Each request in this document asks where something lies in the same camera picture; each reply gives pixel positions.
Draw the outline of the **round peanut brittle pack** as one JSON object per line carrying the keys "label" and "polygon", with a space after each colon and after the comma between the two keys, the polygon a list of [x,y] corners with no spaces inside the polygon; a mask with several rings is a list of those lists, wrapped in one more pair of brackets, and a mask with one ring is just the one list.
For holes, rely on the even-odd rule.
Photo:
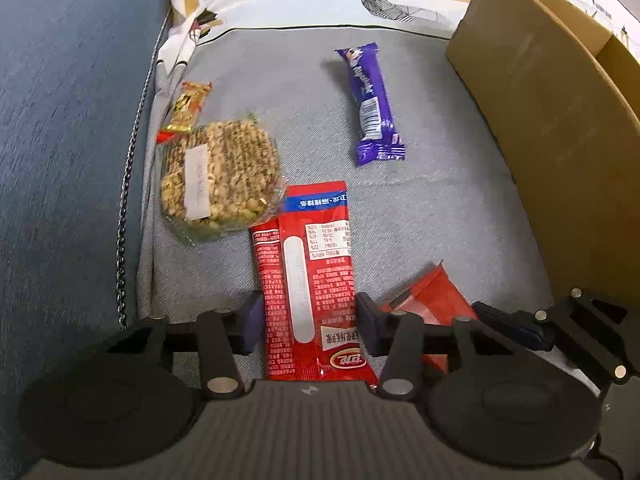
{"label": "round peanut brittle pack", "polygon": [[160,212],[191,243],[270,219],[288,187],[276,140],[255,117],[216,120],[162,144]]}

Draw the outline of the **long red snack packet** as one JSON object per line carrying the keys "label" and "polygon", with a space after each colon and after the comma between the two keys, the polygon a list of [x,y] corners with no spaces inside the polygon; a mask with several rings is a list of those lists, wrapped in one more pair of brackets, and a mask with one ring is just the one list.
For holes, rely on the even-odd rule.
{"label": "long red snack packet", "polygon": [[360,347],[347,185],[288,188],[279,212],[250,229],[266,318],[266,377],[370,386]]}

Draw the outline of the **blue fabric sofa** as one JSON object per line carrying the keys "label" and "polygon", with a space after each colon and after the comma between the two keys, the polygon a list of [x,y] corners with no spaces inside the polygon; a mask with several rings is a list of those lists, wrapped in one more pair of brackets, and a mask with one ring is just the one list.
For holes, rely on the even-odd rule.
{"label": "blue fabric sofa", "polygon": [[1,474],[24,389],[118,329],[134,278],[152,54],[168,0],[1,0]]}

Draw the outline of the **red foil snack packet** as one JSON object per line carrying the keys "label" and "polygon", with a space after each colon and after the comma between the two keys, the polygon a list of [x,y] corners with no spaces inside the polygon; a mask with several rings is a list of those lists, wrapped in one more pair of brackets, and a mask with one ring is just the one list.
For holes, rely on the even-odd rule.
{"label": "red foil snack packet", "polygon": [[405,311],[423,318],[425,324],[450,326],[458,316],[477,319],[470,304],[452,284],[439,263],[407,290],[381,308],[384,312]]}

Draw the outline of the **brown cardboard box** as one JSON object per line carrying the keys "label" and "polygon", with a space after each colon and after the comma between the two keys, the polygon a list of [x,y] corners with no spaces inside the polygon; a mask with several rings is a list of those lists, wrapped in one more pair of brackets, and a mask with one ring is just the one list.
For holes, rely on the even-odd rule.
{"label": "brown cardboard box", "polygon": [[552,292],[639,300],[639,65],[566,0],[471,0],[447,48],[513,174]]}

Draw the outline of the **purple chocolate bar wrapper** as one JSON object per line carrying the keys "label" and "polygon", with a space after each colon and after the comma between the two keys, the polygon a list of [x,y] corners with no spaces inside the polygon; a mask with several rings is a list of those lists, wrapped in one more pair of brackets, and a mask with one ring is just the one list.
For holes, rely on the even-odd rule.
{"label": "purple chocolate bar wrapper", "polygon": [[380,64],[378,45],[337,49],[346,63],[349,87],[358,110],[360,140],[355,153],[358,166],[376,160],[404,160],[406,147],[397,131]]}

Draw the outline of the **small yellow red snack packet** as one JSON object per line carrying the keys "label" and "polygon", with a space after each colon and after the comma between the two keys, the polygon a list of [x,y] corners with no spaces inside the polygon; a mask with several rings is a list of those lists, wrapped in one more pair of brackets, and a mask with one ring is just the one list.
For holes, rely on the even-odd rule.
{"label": "small yellow red snack packet", "polygon": [[196,81],[183,81],[179,94],[172,102],[168,118],[158,130],[156,143],[162,144],[177,134],[189,133],[198,121],[213,84],[201,84]]}

